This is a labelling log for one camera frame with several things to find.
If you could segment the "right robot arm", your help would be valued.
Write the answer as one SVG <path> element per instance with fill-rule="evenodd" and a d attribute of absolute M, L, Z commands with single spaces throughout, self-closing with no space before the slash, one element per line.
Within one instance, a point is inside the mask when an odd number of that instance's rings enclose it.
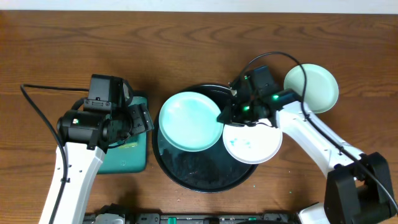
<path fill-rule="evenodd" d="M 231 98 L 218 121 L 232 157 L 245 164 L 263 163 L 288 135 L 325 175 L 324 201 L 299 211 L 300 223 L 380 223 L 397 215 L 386 159 L 341 139 L 302 95 L 279 88 L 267 67 L 245 71 L 229 90 Z"/>

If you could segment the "green yellow sponge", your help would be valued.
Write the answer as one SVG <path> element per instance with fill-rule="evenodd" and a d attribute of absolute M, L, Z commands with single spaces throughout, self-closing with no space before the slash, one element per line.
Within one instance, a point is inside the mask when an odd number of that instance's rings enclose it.
<path fill-rule="evenodd" d="M 118 148 L 125 149 L 129 147 L 136 147 L 138 143 L 138 141 L 126 141 L 124 144 L 118 146 Z"/>

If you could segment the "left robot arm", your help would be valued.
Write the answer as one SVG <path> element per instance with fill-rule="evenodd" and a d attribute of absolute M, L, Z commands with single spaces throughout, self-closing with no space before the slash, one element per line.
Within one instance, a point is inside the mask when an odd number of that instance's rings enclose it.
<path fill-rule="evenodd" d="M 127 111 L 142 116 L 139 131 L 111 144 L 96 135 L 104 124 L 103 116 L 79 108 L 77 101 L 58 121 L 61 146 L 56 152 L 55 171 L 41 214 L 41 223 L 81 223 L 97 174 L 142 172 L 146 167 L 147 132 L 153 129 L 147 99 L 140 97 Z"/>

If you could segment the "light green plate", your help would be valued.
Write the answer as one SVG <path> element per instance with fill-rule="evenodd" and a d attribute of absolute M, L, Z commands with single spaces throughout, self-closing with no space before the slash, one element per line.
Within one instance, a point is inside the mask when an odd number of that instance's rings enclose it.
<path fill-rule="evenodd" d="M 217 122 L 221 110 L 209 97 L 184 91 L 171 96 L 162 105 L 159 129 L 172 146 L 187 152 L 200 152 L 221 137 L 223 124 Z"/>
<path fill-rule="evenodd" d="M 336 104 L 339 97 L 339 87 L 335 77 L 325 68 L 306 63 L 302 67 L 307 76 L 304 102 L 314 113 L 324 113 Z M 304 75 L 297 65 L 285 76 L 284 89 L 292 89 L 302 95 Z"/>

